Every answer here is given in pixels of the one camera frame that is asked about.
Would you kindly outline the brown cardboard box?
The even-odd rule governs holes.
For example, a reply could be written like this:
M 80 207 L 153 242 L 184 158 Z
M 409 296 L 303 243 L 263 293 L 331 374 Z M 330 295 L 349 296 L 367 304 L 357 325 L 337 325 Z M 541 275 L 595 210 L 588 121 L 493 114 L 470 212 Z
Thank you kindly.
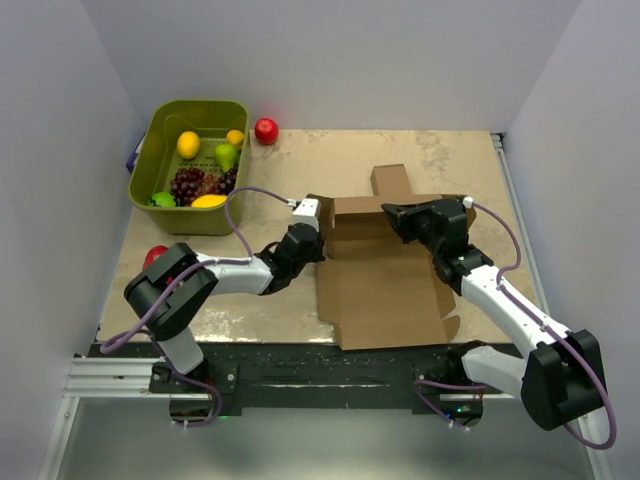
M 413 193 L 402 164 L 373 168 L 370 196 L 320 198 L 326 259 L 317 266 L 318 316 L 343 350 L 446 344 L 460 318 L 450 287 L 419 243 L 405 244 L 381 206 L 436 200 Z

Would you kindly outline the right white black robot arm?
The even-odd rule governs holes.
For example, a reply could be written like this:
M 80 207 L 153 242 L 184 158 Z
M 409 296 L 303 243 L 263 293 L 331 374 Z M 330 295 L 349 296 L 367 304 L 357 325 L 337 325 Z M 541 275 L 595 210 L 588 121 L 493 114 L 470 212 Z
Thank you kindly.
M 505 278 L 506 269 L 469 240 L 469 196 L 382 209 L 403 243 L 419 242 L 439 279 L 488 316 L 519 351 L 509 357 L 475 344 L 445 369 L 448 386 L 469 392 L 478 383 L 522 401 L 550 431 L 598 409 L 612 410 L 600 346 L 588 331 L 571 331 L 536 307 Z

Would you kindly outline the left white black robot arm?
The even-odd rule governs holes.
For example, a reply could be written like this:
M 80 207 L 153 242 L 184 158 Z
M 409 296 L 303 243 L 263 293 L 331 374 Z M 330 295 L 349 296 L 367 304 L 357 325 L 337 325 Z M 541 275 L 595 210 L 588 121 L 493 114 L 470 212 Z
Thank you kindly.
M 204 302 L 215 295 L 275 294 L 306 265 L 322 262 L 323 247 L 319 228 L 306 223 L 290 225 L 280 241 L 247 258 L 198 255 L 178 243 L 126 286 L 124 298 L 174 366 L 173 382 L 196 392 L 207 368 L 189 324 Z

